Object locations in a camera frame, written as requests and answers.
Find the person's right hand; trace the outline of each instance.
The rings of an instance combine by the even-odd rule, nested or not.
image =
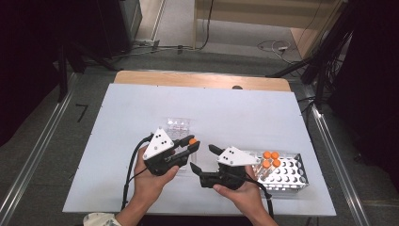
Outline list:
[[[251,166],[246,166],[246,172],[252,179],[256,180]],[[257,185],[251,182],[244,182],[236,190],[231,190],[221,185],[214,185],[214,190],[231,200],[253,225],[277,225],[264,209],[260,189]]]

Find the finger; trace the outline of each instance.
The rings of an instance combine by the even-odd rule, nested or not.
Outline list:
[[[214,185],[214,190],[219,193],[220,195],[230,199],[231,198],[231,190],[226,188],[225,186],[221,186],[221,185]]]
[[[145,168],[143,155],[146,152],[147,147],[148,147],[148,145],[146,145],[138,150],[135,169],[144,169]]]
[[[179,171],[179,167],[178,166],[174,166],[174,167],[170,168],[167,171],[167,173],[162,175],[161,176],[161,180],[162,180],[163,184],[165,185],[166,183],[171,181],[176,176],[177,171]]]

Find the gray floor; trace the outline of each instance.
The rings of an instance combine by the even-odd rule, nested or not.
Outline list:
[[[167,31],[170,31],[170,29],[166,29],[164,26],[160,27],[157,37],[161,41],[167,41],[163,44],[182,44],[182,42],[168,38],[166,35],[163,36],[163,34],[169,34]],[[253,38],[251,48],[247,48],[247,51],[244,51],[245,53],[241,51],[243,49],[242,42],[240,42],[241,39],[231,40],[232,45],[238,46],[236,52],[229,52],[231,46],[216,46],[217,40],[223,42],[221,39],[226,38],[226,31],[225,33],[218,32],[219,38],[210,39],[210,45],[208,46],[210,49],[204,49],[202,52],[183,52],[181,55],[177,55],[177,52],[172,50],[141,56],[125,56],[113,61],[117,67],[125,70],[232,73],[246,76],[264,76],[276,73],[288,66],[287,62],[276,57],[274,53],[266,53],[256,47],[258,40],[292,39],[292,37],[284,33],[286,30],[279,28],[274,30],[279,32],[268,32],[267,35],[259,32],[260,38]],[[297,56],[293,54],[290,59],[297,60]],[[75,225],[82,222],[83,214],[64,214],[62,213],[62,208],[107,86],[113,82],[115,75],[116,73],[107,71],[97,65],[88,67],[85,74],[78,75],[79,79],[72,99],[9,225]],[[287,74],[284,78],[290,82],[291,89],[297,99],[305,97],[303,86],[298,79],[298,73]],[[57,95],[58,89],[53,90],[24,122],[12,140],[0,147],[0,197],[3,198],[7,194],[8,188],[15,180],[35,146],[41,131],[56,107]],[[83,109],[80,106],[76,106],[76,104],[88,105],[88,111],[79,122],[78,119],[81,117]],[[301,109],[306,107],[306,105],[306,102],[299,104]],[[397,225],[399,196],[391,184],[389,176],[375,166],[366,166],[353,160],[358,154],[351,143],[353,134],[328,109],[327,105],[324,105],[324,109],[330,132],[334,137],[341,158],[348,169],[371,224]],[[337,217],[319,218],[319,225],[356,225],[326,152],[325,144],[311,117],[309,119],[309,131],[327,186],[330,187],[330,196],[337,211]],[[280,225],[305,225],[308,218],[276,216],[276,220]]]

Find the metal frame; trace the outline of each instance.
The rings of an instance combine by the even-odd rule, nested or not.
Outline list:
[[[21,169],[20,173],[18,174],[17,178],[11,185],[6,194],[5,198],[3,199],[1,208],[0,208],[0,225],[8,225],[9,220],[12,217],[21,197],[23,196],[30,179],[33,176],[41,158],[43,157],[44,152],[46,151],[47,145],[50,142],[54,131],[56,130],[59,121],[61,120],[65,109],[67,108],[70,99],[73,95],[75,85],[79,77],[76,73],[71,75],[69,85],[70,90],[66,94],[66,97],[63,99],[61,103],[56,104],[56,108],[53,111],[50,120],[47,121],[46,126],[44,127],[41,135],[33,148],[31,154],[27,158],[23,168]]]
[[[314,96],[313,89],[311,85],[304,86],[304,91],[307,97]],[[323,141],[326,145],[328,156],[331,160],[332,166],[335,169],[335,173],[337,174],[338,181],[340,182],[341,188],[343,190],[343,194],[348,203],[349,209],[352,212],[353,219],[356,222],[356,225],[359,226],[369,226],[370,221],[367,218],[367,215],[364,211],[361,200],[358,196],[358,192],[356,191],[352,180],[346,170],[346,167],[340,157],[340,153],[335,146],[334,140],[332,138],[331,133],[328,130],[327,122],[325,120],[324,115],[319,114],[316,106],[311,108],[311,112],[316,121],[317,127],[320,131],[320,135],[323,138]]]

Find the clear plastic container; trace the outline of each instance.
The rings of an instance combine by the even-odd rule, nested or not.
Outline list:
[[[266,160],[268,162],[271,162],[270,158],[271,158],[271,153],[269,151],[263,152],[261,162],[258,165],[255,165],[254,168],[253,168],[253,171],[255,172],[255,175],[262,168],[262,163],[264,162],[264,160]]]
[[[278,159],[273,159],[271,166],[267,170],[263,171],[262,174],[259,174],[258,178],[264,181],[280,165],[281,162]]]
[[[267,159],[265,159],[260,165],[261,167],[255,173],[255,176],[258,179],[261,178],[266,172],[268,172],[271,167],[270,162]]]

